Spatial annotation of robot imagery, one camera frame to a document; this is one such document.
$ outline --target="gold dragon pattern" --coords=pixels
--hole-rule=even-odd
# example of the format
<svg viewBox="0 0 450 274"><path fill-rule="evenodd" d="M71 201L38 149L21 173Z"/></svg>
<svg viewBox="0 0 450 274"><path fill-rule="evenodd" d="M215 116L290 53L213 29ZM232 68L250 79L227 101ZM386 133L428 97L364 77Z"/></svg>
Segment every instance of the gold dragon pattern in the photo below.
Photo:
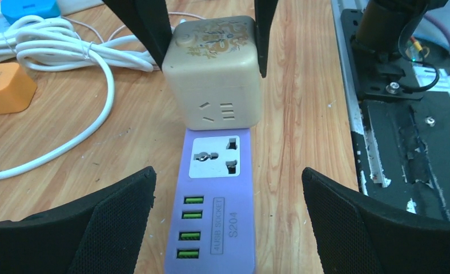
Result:
<svg viewBox="0 0 450 274"><path fill-rule="evenodd" d="M246 25L245 22L225 20L214 20L198 25L193 32L199 43L194 47L188 47L187 53L212 59L222 53L240 50L249 39Z"/></svg>

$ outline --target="green object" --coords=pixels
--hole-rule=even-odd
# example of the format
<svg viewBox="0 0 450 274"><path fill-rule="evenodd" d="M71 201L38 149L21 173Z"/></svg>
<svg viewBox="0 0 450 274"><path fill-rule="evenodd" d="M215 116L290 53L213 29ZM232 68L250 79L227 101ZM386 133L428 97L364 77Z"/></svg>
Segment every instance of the green object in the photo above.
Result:
<svg viewBox="0 0 450 274"><path fill-rule="evenodd" d="M198 259L199 249L179 249L176 254L178 259Z"/></svg>
<svg viewBox="0 0 450 274"><path fill-rule="evenodd" d="M202 211L188 211L183 212L182 219L201 219L203 215Z"/></svg>
<svg viewBox="0 0 450 274"><path fill-rule="evenodd" d="M180 241L199 241L202 233L201 232L180 232Z"/></svg>
<svg viewBox="0 0 450 274"><path fill-rule="evenodd" d="M184 198L184 203L185 204L203 204L203 196Z"/></svg>

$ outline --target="tabletop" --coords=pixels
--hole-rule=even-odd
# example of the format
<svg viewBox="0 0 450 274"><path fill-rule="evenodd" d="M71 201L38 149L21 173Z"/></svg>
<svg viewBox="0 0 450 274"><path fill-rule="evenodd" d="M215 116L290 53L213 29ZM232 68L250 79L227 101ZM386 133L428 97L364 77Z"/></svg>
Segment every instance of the tabletop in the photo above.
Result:
<svg viewBox="0 0 450 274"><path fill-rule="evenodd" d="M254 16L252 0L167 0L169 11L206 18ZM106 7L70 16L104 38L122 25ZM183 16L171 16L176 25ZM97 42L76 25L87 41ZM125 30L121 35L129 34ZM136 43L131 49L143 49ZM163 74L114 68L116 98L104 125L61 157L0 181L0 221L60 206L145 166L158 174L136 273L162 273L185 126ZM79 134L106 99L99 67L33 72L30 107L0 115L0 170L33 160ZM279 1L272 24L264 114L252 128L259 273L321 273L301 173L312 167L357 190L330 0Z"/></svg>

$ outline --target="teal object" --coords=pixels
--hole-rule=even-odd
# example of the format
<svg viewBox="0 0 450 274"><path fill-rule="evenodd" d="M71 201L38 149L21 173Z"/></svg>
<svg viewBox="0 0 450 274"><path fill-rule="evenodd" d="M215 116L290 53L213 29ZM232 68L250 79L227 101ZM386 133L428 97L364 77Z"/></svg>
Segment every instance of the teal object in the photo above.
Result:
<svg viewBox="0 0 450 274"><path fill-rule="evenodd" d="M10 24L27 15L44 19L61 15L57 0L2 0L1 13Z"/></svg>

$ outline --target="orange power strip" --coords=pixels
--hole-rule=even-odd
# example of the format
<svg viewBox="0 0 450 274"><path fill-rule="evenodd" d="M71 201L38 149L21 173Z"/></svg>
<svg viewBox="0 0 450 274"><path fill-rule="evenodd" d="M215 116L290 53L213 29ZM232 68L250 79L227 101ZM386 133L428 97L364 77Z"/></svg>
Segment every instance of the orange power strip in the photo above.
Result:
<svg viewBox="0 0 450 274"><path fill-rule="evenodd" d="M27 109L36 89L37 84L19 63L0 64L0 114Z"/></svg>

